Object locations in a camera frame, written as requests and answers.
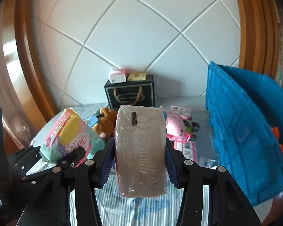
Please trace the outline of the pink pig plush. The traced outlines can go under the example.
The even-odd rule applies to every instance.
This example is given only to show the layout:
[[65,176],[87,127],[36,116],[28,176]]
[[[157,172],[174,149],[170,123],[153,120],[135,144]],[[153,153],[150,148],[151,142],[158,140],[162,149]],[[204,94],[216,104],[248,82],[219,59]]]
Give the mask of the pink pig plush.
[[191,135],[185,130],[183,119],[179,115],[168,113],[163,106],[159,108],[165,117],[167,138],[170,141],[188,141]]

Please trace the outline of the small gold box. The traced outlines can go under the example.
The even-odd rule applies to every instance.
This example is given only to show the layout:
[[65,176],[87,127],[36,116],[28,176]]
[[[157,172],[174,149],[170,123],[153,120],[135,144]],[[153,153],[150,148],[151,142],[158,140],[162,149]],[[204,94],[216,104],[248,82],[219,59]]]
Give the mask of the small gold box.
[[145,81],[146,78],[147,78],[146,73],[131,73],[128,76],[127,81]]

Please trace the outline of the colourful sanitary pad pack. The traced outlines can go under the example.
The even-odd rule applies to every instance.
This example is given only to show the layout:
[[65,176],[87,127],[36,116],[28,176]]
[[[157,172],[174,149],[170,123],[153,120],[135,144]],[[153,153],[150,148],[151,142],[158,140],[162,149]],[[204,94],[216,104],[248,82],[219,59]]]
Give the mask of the colourful sanitary pad pack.
[[75,167],[103,150],[105,141],[73,109],[64,109],[44,139],[40,155],[44,161],[57,164],[80,147],[84,148],[85,154]]

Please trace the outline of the pink plastic-wrapped tissue block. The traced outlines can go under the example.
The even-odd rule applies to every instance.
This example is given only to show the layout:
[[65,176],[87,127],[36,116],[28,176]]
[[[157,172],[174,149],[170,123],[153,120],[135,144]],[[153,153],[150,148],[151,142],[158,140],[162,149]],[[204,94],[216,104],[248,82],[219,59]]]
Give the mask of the pink plastic-wrapped tissue block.
[[123,197],[158,197],[167,192],[165,118],[153,107],[122,105],[115,126],[115,165]]

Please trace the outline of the brown teddy bear plush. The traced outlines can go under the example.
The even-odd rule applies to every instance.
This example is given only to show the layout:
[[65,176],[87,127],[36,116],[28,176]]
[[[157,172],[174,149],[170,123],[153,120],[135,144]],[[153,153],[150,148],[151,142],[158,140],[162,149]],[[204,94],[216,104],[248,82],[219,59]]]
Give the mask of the brown teddy bear plush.
[[92,129],[105,141],[114,136],[118,112],[110,108],[101,108],[98,121]]

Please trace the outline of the pink box near wall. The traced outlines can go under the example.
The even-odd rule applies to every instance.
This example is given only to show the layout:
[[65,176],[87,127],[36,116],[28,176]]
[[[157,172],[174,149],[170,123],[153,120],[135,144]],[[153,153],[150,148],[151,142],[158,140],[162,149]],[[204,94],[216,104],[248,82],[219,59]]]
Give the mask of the pink box near wall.
[[192,109],[188,107],[172,105],[169,110],[169,113],[178,115],[181,119],[184,119],[184,120],[192,119]]

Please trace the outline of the pink white tissue pack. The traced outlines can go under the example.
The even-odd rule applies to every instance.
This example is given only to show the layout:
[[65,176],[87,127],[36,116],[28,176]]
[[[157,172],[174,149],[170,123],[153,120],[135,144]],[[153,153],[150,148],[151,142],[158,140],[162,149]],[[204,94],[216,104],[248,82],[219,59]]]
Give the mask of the pink white tissue pack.
[[124,83],[127,81],[127,70],[126,69],[118,69],[113,68],[109,75],[109,82],[111,84],[118,84],[118,83]]

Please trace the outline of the blue foam boomerang toy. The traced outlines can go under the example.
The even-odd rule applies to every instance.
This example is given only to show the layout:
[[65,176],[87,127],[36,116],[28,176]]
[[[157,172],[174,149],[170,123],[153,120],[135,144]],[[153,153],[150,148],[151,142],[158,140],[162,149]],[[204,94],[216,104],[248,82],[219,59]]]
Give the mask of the blue foam boomerang toy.
[[86,122],[86,124],[89,126],[89,127],[93,127],[94,125],[96,125],[98,123],[98,119],[100,118],[100,114],[97,114],[97,115],[93,115],[87,119],[84,119],[84,121]]

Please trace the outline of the white blue sachet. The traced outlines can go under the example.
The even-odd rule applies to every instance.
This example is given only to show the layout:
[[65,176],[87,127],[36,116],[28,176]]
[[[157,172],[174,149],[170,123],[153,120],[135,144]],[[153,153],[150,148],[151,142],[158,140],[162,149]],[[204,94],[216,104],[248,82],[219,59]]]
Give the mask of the white blue sachet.
[[212,168],[214,167],[216,161],[213,159],[207,159],[204,157],[199,157],[198,159],[198,165],[204,168]]

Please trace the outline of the pink white flat box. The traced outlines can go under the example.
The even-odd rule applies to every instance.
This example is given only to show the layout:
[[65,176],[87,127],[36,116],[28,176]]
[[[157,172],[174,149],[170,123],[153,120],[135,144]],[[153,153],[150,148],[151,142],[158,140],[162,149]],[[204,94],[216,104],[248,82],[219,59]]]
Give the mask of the pink white flat box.
[[174,149],[181,151],[186,159],[197,162],[197,149],[195,141],[175,141]]

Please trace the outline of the blue plastic storage crate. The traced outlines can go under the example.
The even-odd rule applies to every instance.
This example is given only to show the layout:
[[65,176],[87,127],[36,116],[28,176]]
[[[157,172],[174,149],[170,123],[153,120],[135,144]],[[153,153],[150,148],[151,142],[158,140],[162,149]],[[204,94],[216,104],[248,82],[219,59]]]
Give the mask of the blue plastic storage crate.
[[219,163],[250,203],[283,191],[283,88],[267,75],[211,62],[205,101]]

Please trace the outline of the striped blue bed sheet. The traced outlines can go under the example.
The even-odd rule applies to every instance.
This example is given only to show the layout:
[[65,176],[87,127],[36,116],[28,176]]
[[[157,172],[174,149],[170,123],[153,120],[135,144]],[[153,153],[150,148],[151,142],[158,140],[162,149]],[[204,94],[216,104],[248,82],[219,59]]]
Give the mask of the striped blue bed sheet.
[[[190,107],[192,118],[200,124],[197,133],[197,158],[218,159],[212,144],[212,129],[208,124],[209,114],[205,109],[205,96],[174,97],[156,99],[156,106],[164,106],[167,111],[172,105]],[[70,101],[63,107],[73,107],[82,119],[87,119],[108,103],[79,106],[76,101]],[[41,146],[61,113],[56,115],[32,140],[34,147]],[[36,173],[53,167],[53,164],[40,160],[27,174]],[[103,189],[95,190],[98,210],[103,225],[175,225],[179,213],[183,190],[177,190],[172,183],[167,182],[166,194],[155,198],[124,198],[118,191],[116,175],[112,172]],[[270,213],[272,199],[255,206],[254,209],[261,222]],[[75,191],[70,193],[70,223],[77,225],[75,214]],[[201,225],[208,223],[208,186],[203,187],[203,217]]]

